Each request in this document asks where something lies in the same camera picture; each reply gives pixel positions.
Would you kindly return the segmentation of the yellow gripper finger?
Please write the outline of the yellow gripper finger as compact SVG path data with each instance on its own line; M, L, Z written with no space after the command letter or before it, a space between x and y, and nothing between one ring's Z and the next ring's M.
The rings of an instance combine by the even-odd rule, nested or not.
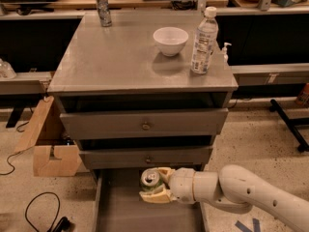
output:
M171 176L174 174L175 169L170 167L159 167L158 172L164 183L168 184Z
M139 195L143 201L153 204L166 204L175 201L171 190L164 184L153 190L140 191Z

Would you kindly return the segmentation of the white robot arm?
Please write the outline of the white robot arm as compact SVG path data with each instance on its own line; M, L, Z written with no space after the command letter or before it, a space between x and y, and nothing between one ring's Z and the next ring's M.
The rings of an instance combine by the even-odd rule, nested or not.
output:
M140 184L139 195L148 203L208 203L235 214L258 207L294 232L309 232L308 201L273 186L239 165L226 165L218 172L149 168L141 174Z

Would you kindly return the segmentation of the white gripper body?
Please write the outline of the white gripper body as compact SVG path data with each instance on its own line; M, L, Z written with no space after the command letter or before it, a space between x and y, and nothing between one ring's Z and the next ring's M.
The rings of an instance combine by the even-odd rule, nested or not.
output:
M177 169L169 179L168 186L172 198L183 204L194 204L193 177L195 170L191 168Z

